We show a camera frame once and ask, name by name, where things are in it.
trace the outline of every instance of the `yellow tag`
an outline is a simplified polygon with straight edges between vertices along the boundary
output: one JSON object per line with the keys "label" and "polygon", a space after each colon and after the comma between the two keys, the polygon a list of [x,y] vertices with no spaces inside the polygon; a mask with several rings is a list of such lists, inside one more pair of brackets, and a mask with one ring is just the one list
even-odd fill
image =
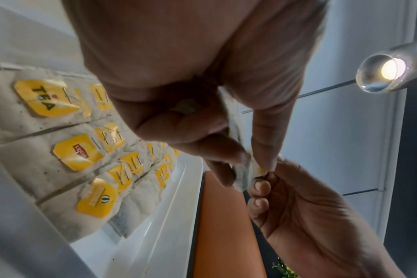
{"label": "yellow tag", "polygon": [[88,134],[81,134],[57,143],[53,153],[74,171],[81,171],[103,158],[100,147]]}
{"label": "yellow tag", "polygon": [[80,102],[80,108],[83,110],[83,117],[87,118],[91,116],[91,107],[89,107],[88,103],[83,99],[82,95],[80,94],[80,91],[77,89],[73,89],[74,92],[76,92],[76,95],[78,97],[78,100]]}
{"label": "yellow tag", "polygon": [[169,153],[166,153],[165,155],[164,155],[164,161],[166,162],[166,164],[167,164],[167,169],[168,170],[172,170],[172,166],[173,166],[173,162],[172,162],[172,159],[170,158],[170,155],[169,155]]}
{"label": "yellow tag", "polygon": [[169,173],[167,172],[167,165],[166,164],[160,165],[156,169],[155,175],[158,178],[159,187],[163,188],[166,185],[166,181],[169,178]]}
{"label": "yellow tag", "polygon": [[152,143],[147,143],[146,147],[148,147],[148,151],[149,151],[150,156],[153,159],[156,159],[155,154],[154,154],[154,147],[152,146]]}
{"label": "yellow tag", "polygon": [[90,84],[89,87],[94,94],[95,101],[99,105],[100,110],[110,110],[114,106],[108,98],[108,94],[104,89],[103,85],[100,84]]}
{"label": "yellow tag", "polygon": [[77,211],[100,218],[107,216],[117,200],[117,189],[99,178],[90,186],[91,193],[77,203]]}
{"label": "yellow tag", "polygon": [[114,178],[115,183],[118,184],[118,193],[128,188],[132,183],[132,176],[127,175],[124,164],[115,166],[108,173]]}
{"label": "yellow tag", "polygon": [[73,103],[66,94],[61,80],[18,80],[14,88],[29,107],[40,116],[58,117],[76,112],[79,103]]}
{"label": "yellow tag", "polygon": [[99,137],[100,141],[102,142],[103,146],[105,147],[106,152],[112,152],[114,150],[114,140],[112,139],[108,130],[102,128],[96,128],[94,130],[97,136]]}
{"label": "yellow tag", "polygon": [[129,164],[129,168],[131,169],[131,173],[133,176],[143,172],[144,166],[143,164],[141,164],[137,152],[127,154],[124,157],[121,157],[120,160],[125,161]]}
{"label": "yellow tag", "polygon": [[104,125],[105,129],[108,130],[111,138],[113,140],[113,145],[116,148],[120,148],[125,144],[125,139],[121,136],[120,132],[118,131],[118,125],[116,123],[108,123]]}

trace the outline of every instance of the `black line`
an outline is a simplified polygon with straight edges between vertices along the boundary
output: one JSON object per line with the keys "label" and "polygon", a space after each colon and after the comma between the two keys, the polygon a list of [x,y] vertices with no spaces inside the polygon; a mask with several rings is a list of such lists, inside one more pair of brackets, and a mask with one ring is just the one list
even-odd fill
{"label": "black line", "polygon": [[201,218],[201,204],[203,199],[203,190],[205,182],[205,172],[201,181],[201,188],[199,189],[198,206],[196,208],[195,226],[193,228],[192,245],[190,246],[189,264],[187,267],[187,278],[193,277],[193,267],[195,266],[196,244],[198,242],[199,220]]}
{"label": "black line", "polygon": [[343,194],[343,196],[350,196],[350,195],[361,194],[361,193],[367,193],[367,192],[372,192],[372,191],[378,191],[378,189],[377,189],[377,188],[375,188],[375,189],[369,189],[369,190],[357,191],[357,192],[352,192],[352,193],[346,193],[346,194]]}
{"label": "black line", "polygon": [[326,87],[324,89],[313,91],[313,92],[310,92],[310,93],[304,93],[303,95],[300,95],[298,98],[304,98],[304,97],[312,96],[312,95],[315,95],[317,93],[322,93],[322,92],[325,92],[325,91],[329,91],[329,90],[332,90],[332,89],[336,89],[336,88],[340,88],[340,87],[343,87],[343,86],[351,85],[351,84],[354,84],[354,83],[356,83],[355,79],[350,80],[350,81],[346,81],[346,82],[343,82],[343,83],[340,83],[340,84],[337,84],[337,85],[334,85],[334,86]]}

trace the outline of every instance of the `pinky finger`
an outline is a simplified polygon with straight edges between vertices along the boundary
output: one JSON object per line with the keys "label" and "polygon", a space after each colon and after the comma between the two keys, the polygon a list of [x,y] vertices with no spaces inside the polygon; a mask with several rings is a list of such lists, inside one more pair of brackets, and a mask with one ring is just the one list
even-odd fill
{"label": "pinky finger", "polygon": [[247,204],[248,214],[253,222],[261,228],[267,220],[269,203],[265,198],[251,198]]}

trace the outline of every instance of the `human hand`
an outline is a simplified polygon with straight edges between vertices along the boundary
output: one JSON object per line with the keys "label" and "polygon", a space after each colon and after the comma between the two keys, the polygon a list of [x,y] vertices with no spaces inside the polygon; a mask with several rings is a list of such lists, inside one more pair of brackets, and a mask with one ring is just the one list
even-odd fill
{"label": "human hand", "polygon": [[300,277],[404,277],[368,224],[296,163],[279,158],[248,192],[250,217]]}
{"label": "human hand", "polygon": [[[322,32],[325,0],[63,0],[86,67],[142,139],[202,156],[223,185],[244,149],[213,136],[227,127],[216,100],[225,85],[254,109],[253,155],[272,171],[309,58]],[[170,111],[187,97],[203,109]]]}

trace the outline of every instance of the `dark wall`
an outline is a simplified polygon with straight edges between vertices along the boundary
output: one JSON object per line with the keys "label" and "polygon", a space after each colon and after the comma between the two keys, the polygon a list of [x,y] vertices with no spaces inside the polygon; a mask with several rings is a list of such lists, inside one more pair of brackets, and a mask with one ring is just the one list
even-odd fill
{"label": "dark wall", "polygon": [[417,81],[407,90],[395,186],[384,245],[405,275],[408,278],[417,278]]}

